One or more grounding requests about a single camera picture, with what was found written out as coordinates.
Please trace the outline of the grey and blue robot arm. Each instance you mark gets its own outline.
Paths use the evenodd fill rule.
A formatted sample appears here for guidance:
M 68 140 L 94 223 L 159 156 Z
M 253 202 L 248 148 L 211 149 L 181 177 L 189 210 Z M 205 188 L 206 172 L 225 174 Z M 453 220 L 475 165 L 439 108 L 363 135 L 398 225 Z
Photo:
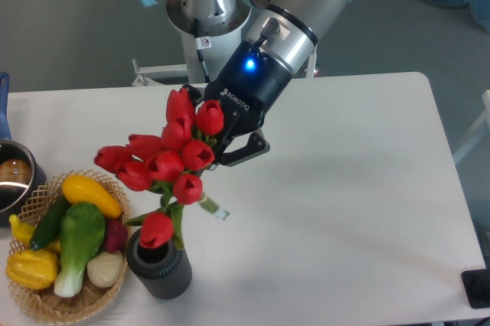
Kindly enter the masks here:
M 319 41 L 351 0 L 140 0 L 163 4 L 180 32 L 193 103 L 217 100 L 224 129 L 215 163 L 233 166 L 269 150 L 261 131 L 301 69 L 313 75 Z

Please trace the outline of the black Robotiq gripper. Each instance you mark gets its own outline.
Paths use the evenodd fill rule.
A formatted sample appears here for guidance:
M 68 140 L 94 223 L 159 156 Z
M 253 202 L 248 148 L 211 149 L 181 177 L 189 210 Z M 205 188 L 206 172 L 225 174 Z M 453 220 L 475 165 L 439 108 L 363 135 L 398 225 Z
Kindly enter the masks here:
M 216 80 L 204 86 L 182 86 L 193 105 L 219 100 L 224 127 L 216 135 L 214 165 L 232 167 L 267 153 L 270 144 L 261 126 L 265 115 L 286 88 L 292 75 L 279 62 L 253 45 L 242 41 Z M 246 136 L 244 146 L 227 152 L 238 137 Z

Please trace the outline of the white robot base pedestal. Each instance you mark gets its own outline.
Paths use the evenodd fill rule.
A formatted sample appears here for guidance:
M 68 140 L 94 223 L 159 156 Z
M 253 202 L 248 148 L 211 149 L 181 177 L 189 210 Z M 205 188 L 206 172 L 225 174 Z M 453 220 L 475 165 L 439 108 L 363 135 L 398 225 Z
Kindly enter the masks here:
M 212 82 L 242 41 L 296 74 L 316 48 L 326 22 L 307 0 L 142 0 L 165 5 L 181 34 L 188 79 Z

